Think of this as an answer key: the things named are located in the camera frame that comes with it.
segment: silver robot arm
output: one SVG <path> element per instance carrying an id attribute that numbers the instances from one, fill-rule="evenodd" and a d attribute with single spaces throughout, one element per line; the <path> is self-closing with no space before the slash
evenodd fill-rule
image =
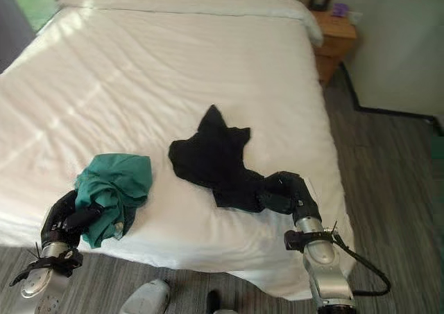
<path id="1" fill-rule="evenodd" d="M 285 233 L 288 250 L 303 253 L 310 289 L 320 314 L 356 313 L 353 293 L 339 267 L 339 253 L 333 246 L 334 231 L 322 225 L 318 205 L 304 180 L 295 173 L 278 172 L 266 178 L 267 191 L 275 200 L 289 198 L 282 213 L 292 214 L 297 232 Z"/>
<path id="2" fill-rule="evenodd" d="M 42 253 L 10 283 L 22 279 L 22 289 L 12 314 L 56 314 L 74 269 L 82 266 L 77 250 L 85 228 L 100 218 L 103 207 L 91 204 L 76 211 L 77 192 L 70 191 L 49 211 L 41 231 Z"/>

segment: window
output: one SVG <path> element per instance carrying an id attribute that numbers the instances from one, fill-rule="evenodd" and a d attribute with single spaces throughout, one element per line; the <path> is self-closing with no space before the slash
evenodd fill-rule
<path id="1" fill-rule="evenodd" d="M 56 0 L 16 0 L 34 31 L 39 31 L 57 12 Z"/>

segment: baseboard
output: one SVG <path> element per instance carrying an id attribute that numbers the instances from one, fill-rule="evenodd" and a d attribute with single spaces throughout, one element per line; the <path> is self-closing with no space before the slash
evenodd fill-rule
<path id="1" fill-rule="evenodd" d="M 357 110 L 358 112 L 379 113 L 379 114 L 387 114 L 387 115 L 393 115 L 393 116 L 408 116 L 410 118 L 424 119 L 430 123 L 430 125 L 434 129 L 434 132 L 438 136 L 444 136 L 443 128 L 441 127 L 441 124 L 439 123 L 438 119 L 435 116 L 425 115 L 425 114 L 408 113 L 408 112 L 399 112 L 399 111 L 392 111 L 392 110 L 383 110 L 382 108 L 371 108 L 371 107 L 361 106 L 359 104 L 359 100 L 356 95 L 355 88 L 353 87 L 352 80 L 350 79 L 350 75 L 348 74 L 347 68 L 345 67 L 343 62 L 341 62 L 341 64 L 339 66 L 345 76 L 345 83 L 347 84 L 348 91 L 350 91 L 352 101 L 353 101 L 353 106 L 354 106 L 355 110 Z"/>

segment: curtain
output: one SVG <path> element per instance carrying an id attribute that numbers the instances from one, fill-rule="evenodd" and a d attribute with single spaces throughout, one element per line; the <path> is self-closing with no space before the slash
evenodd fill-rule
<path id="1" fill-rule="evenodd" d="M 15 0 L 0 0 L 0 73 L 35 38 L 35 33 Z"/>

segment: white bedsheet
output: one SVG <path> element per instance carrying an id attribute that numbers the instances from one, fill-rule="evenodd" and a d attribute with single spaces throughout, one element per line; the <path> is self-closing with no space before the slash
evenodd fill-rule
<path id="1" fill-rule="evenodd" d="M 284 248 L 291 216 L 217 209 L 210 190 L 177 178 L 167 156 L 216 104 L 229 126 L 252 128 L 246 167 L 309 178 L 324 225 L 337 220 L 352 244 L 307 10 L 289 0 L 205 1 L 198 14 L 194 0 L 63 1 L 0 76 L 0 244 L 39 241 L 45 211 L 94 155 L 149 155 L 148 202 L 126 236 L 95 252 L 226 271 L 271 295 L 310 297 L 302 256 Z M 342 255 L 341 266 L 349 272 L 353 261 Z"/>

